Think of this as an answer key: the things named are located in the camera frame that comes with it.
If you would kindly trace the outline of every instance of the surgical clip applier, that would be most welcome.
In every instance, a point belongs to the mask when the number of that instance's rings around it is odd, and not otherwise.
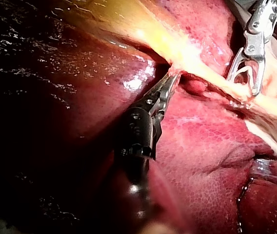
[[[244,30],[246,44],[236,54],[227,76],[228,81],[235,82],[240,64],[247,61],[256,62],[258,68],[255,83],[253,80],[249,81],[254,97],[261,91],[265,70],[264,48],[273,35],[276,22],[277,0],[260,0]]]

